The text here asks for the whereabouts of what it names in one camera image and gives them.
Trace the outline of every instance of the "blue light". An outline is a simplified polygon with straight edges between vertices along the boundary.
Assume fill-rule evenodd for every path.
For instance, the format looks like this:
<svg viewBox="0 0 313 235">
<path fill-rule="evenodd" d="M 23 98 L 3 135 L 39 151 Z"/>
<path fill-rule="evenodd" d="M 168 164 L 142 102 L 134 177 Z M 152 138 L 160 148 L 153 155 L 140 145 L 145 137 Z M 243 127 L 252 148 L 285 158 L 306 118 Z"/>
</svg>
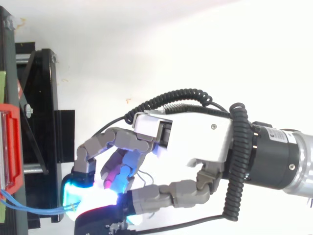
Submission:
<svg viewBox="0 0 313 235">
<path fill-rule="evenodd" d="M 70 205 L 79 201 L 80 204 L 76 211 L 67 212 L 68 217 L 73 221 L 86 211 L 108 205 L 116 205 L 117 193 L 109 188 L 103 189 L 96 185 L 89 188 L 80 188 L 70 182 L 65 183 L 63 205 Z"/>
</svg>

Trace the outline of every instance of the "white backdrop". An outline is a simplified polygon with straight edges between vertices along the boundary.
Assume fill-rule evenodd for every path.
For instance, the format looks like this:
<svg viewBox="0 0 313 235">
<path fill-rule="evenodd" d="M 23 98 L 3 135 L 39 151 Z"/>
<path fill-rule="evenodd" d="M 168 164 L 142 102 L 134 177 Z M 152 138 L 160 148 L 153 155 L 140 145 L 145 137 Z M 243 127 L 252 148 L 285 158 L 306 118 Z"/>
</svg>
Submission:
<svg viewBox="0 0 313 235">
<path fill-rule="evenodd" d="M 76 147 L 142 101 L 180 88 L 203 89 L 224 107 L 243 102 L 251 121 L 313 134 L 311 0 L 0 0 L 0 4 L 23 18 L 17 42 L 35 41 L 37 49 L 51 48 L 57 54 L 59 108 L 76 110 Z M 64 165 L 64 175 L 70 169 Z M 183 177 L 154 156 L 146 158 L 143 169 L 158 184 Z M 221 182 L 205 205 L 162 209 L 136 229 L 220 214 L 226 187 L 227 182 Z M 237 223 L 213 221 L 162 234 L 313 234 L 313 209 L 306 201 L 247 185 Z M 42 220 L 42 228 L 30 234 L 71 235 L 73 228 L 67 218 L 59 224 Z"/>
</svg>

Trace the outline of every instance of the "robotic hand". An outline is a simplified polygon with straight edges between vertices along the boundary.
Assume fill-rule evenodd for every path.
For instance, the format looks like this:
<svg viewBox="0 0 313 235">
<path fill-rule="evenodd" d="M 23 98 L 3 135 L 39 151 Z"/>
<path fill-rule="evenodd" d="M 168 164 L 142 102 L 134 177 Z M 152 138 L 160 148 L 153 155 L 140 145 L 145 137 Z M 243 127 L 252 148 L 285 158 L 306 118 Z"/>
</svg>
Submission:
<svg viewBox="0 0 313 235">
<path fill-rule="evenodd" d="M 195 99 L 203 107 L 165 105 L 182 99 Z M 162 110 L 153 110 L 162 105 Z M 206 108 L 208 105 L 220 110 Z M 133 131 L 117 127 L 104 133 L 100 130 L 78 148 L 72 183 L 91 186 L 96 167 L 94 157 L 116 146 L 101 176 L 104 188 L 120 194 L 116 205 L 81 214 L 75 221 L 75 235 L 149 234 L 214 219 L 237 221 L 244 183 L 312 197 L 313 136 L 277 130 L 261 122 L 250 123 L 247 118 L 241 103 L 232 105 L 228 113 L 212 102 L 207 93 L 185 89 L 165 93 L 126 114 L 125 120 L 133 124 Z M 134 175 L 150 152 L 188 166 L 202 164 L 202 169 L 195 181 L 129 190 Z M 146 231 L 127 230 L 128 215 L 156 212 L 168 206 L 188 208 L 204 204 L 222 178 L 229 180 L 222 215 Z"/>
</svg>

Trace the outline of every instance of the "metal rod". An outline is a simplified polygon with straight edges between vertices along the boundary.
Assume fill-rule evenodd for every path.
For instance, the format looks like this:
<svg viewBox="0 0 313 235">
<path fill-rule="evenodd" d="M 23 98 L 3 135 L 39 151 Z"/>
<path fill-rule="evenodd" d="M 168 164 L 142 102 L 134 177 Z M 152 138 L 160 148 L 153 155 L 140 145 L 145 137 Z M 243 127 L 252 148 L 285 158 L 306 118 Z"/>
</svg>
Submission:
<svg viewBox="0 0 313 235">
<path fill-rule="evenodd" d="M 35 173 L 43 173 L 43 170 L 39 163 L 24 165 L 24 174 L 35 174 Z"/>
<path fill-rule="evenodd" d="M 15 55 L 17 65 L 27 64 L 29 58 L 30 58 L 30 54 L 16 54 Z"/>
</svg>

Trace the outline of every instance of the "bolt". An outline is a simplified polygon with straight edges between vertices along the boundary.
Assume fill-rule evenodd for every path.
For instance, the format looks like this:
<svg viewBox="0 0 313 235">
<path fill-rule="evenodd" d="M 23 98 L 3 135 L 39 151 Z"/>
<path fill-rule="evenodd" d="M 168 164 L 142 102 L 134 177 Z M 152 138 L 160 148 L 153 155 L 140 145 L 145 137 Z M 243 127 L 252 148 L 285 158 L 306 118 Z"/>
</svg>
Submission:
<svg viewBox="0 0 313 235">
<path fill-rule="evenodd" d="M 295 165 L 294 164 L 290 164 L 289 165 L 289 170 L 294 170 L 295 169 Z"/>
<path fill-rule="evenodd" d="M 14 16 L 7 16 L 4 20 L 4 26 L 13 31 L 16 28 L 16 22 Z"/>
<path fill-rule="evenodd" d="M 55 56 L 55 54 L 51 56 L 51 60 L 53 63 L 57 62 L 57 57 Z"/>
<path fill-rule="evenodd" d="M 30 118 L 31 115 L 34 113 L 34 110 L 31 108 L 29 104 L 25 105 L 25 114 L 27 118 Z"/>
</svg>

